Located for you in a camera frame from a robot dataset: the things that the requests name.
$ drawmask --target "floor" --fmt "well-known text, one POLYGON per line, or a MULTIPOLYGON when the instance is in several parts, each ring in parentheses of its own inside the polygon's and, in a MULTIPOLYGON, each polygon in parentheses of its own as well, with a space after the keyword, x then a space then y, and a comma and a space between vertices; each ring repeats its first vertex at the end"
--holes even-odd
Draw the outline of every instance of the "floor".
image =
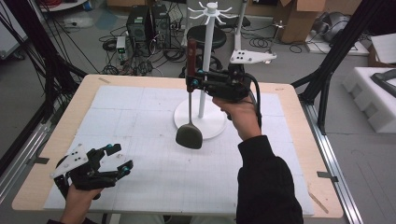
MULTIPOLYGON (((61 18, 76 11, 81 9, 66 10, 55 16, 61 18)), ((107 64, 106 52, 99 38, 110 35, 110 31, 122 27, 126 22, 126 14, 109 10, 103 1, 97 1, 95 10, 88 12, 88 15, 93 18, 93 26, 70 30, 69 35, 92 64, 88 63, 65 33, 61 34, 61 37, 73 64, 88 73, 97 74, 97 71, 102 71, 107 64)), ((271 23, 271 20, 265 18, 250 18, 250 20, 252 23, 248 29, 265 27, 271 23)), ((122 29, 114 31, 114 34, 121 32, 122 29)), ((267 28, 255 33, 272 37, 274 30, 267 28)), ((215 51, 215 55, 223 63, 228 62, 233 49, 233 32, 228 33, 227 38, 227 43, 215 51)), ((243 39, 242 46, 244 49, 256 51, 267 50, 250 46, 247 39, 243 39)), ((271 63, 247 65, 246 71, 261 82, 291 83, 314 72, 326 56, 309 53, 304 46, 298 49, 278 43, 274 44, 273 51, 277 58, 271 63)), ((158 54, 150 58, 152 62, 159 60, 152 63, 155 69, 146 76, 178 78, 184 63, 164 63, 165 59, 160 57, 161 54, 158 54)), ((117 60, 113 59, 112 62, 120 66, 117 60)), ((326 132, 363 222, 390 224, 396 220, 396 176, 392 172, 396 161, 396 134, 376 133, 342 86, 344 78, 354 67, 359 66, 367 66, 365 56, 346 56, 335 71, 330 88, 326 132)), ((0 71, 0 123, 2 124, 0 156, 3 156, 41 106, 44 94, 39 78, 28 59, 0 61, 0 71)), ((29 173, 29 169, 30 166, 26 166, 21 175, 15 179, 7 197, 0 201, 0 223, 45 223, 49 217, 56 219, 60 216, 59 212, 18 212, 11 208, 13 197, 29 173)), ((94 220, 100 221, 101 215, 91 216, 94 220)), ((174 217, 171 223, 188 223, 189 220, 189 217, 174 217)), ((305 223, 347 223, 347 220, 307 218, 305 223)))

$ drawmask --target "table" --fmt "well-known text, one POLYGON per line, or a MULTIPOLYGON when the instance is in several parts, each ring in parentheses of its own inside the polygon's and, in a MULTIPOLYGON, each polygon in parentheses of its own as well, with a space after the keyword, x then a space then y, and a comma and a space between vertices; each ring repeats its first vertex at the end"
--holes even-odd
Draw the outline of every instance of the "table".
MULTIPOLYGON (((185 80, 164 77, 86 76, 40 155, 40 157, 49 158, 49 162, 34 165, 13 201, 14 209, 43 210, 53 185, 49 175, 54 170, 56 163, 69 149, 97 90, 104 85, 185 89, 185 80)), ((290 135, 304 172, 309 195, 314 205, 314 217, 341 217, 343 210, 332 186, 332 181, 329 178, 318 177, 317 172, 326 172, 326 167, 294 88, 289 84, 274 83, 260 83, 260 86, 262 92, 277 94, 282 104, 285 118, 290 127, 290 135)))

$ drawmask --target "white bracket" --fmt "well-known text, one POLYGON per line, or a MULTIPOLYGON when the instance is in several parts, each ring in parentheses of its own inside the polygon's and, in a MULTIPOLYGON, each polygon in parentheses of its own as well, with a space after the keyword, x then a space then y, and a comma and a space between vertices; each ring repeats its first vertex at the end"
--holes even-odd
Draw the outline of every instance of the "white bracket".
POLYGON ((53 173, 49 175, 49 177, 56 178, 60 175, 63 175, 76 167, 79 167, 82 164, 88 162, 87 153, 85 152, 82 144, 78 144, 78 146, 73 149, 73 151, 68 155, 64 161, 55 169, 53 173))
POLYGON ((248 50, 234 50, 230 63, 260 63, 271 61, 276 58, 274 53, 261 53, 248 50))

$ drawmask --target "person's right hand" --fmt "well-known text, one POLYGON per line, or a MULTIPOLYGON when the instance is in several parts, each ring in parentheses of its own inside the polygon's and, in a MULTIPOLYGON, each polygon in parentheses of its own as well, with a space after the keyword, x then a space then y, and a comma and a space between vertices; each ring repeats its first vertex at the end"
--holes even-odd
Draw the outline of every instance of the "person's right hand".
POLYGON ((250 97, 234 103, 213 97, 213 103, 231 116, 233 126, 243 141, 262 135, 257 121, 256 111, 250 97))

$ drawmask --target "person's right arm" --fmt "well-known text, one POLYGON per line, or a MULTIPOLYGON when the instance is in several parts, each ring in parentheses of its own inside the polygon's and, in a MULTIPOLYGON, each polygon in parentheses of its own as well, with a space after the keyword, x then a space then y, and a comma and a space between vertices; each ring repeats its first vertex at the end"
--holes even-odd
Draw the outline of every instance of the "person's right arm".
POLYGON ((236 222, 304 223, 302 208, 294 196, 290 169, 274 155, 267 136, 262 135, 251 100, 247 97, 230 103, 213 98, 213 103, 231 115, 243 140, 238 145, 243 166, 238 174, 236 222))

